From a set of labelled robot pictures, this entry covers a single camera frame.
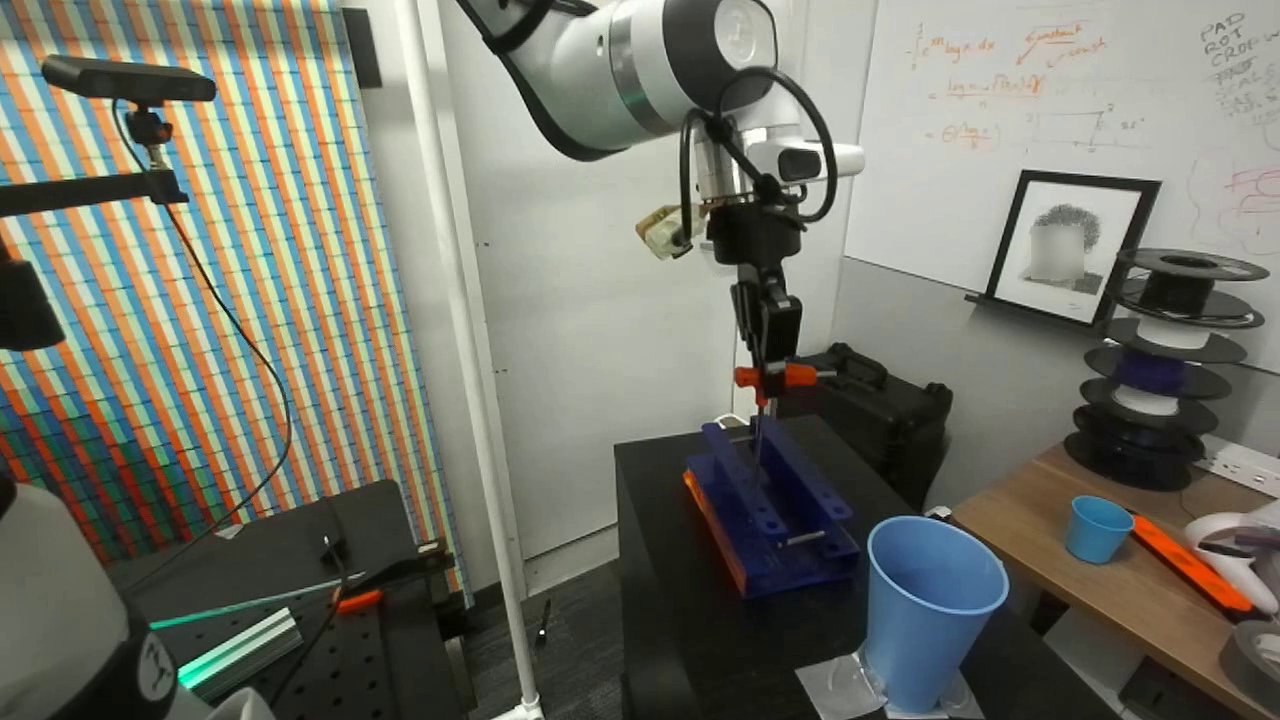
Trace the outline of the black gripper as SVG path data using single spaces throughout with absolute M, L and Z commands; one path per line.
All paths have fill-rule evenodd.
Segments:
M 722 203 L 708 219 L 708 241 L 718 265 L 748 268 L 757 278 L 783 278 L 783 260 L 799 252 L 799 216 L 783 203 Z M 761 286 L 752 277 L 737 277 L 731 312 L 737 333 L 757 367 L 789 363 L 799 339 L 803 302 L 783 286 L 763 290 L 763 333 L 761 333 Z

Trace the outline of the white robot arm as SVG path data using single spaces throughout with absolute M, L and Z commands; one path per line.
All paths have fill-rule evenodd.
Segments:
M 679 135 L 676 233 L 708 233 L 737 270 L 731 312 L 752 363 L 737 383 L 768 405 L 792 387 L 803 302 L 783 286 L 803 216 L 761 173 L 737 112 L 789 88 L 763 0 L 455 0 L 517 83 L 540 135 L 566 158 L 604 158 Z

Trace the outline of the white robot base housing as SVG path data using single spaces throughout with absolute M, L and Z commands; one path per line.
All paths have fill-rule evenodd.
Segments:
M 0 487 L 0 720 L 167 720 L 170 655 L 61 497 Z

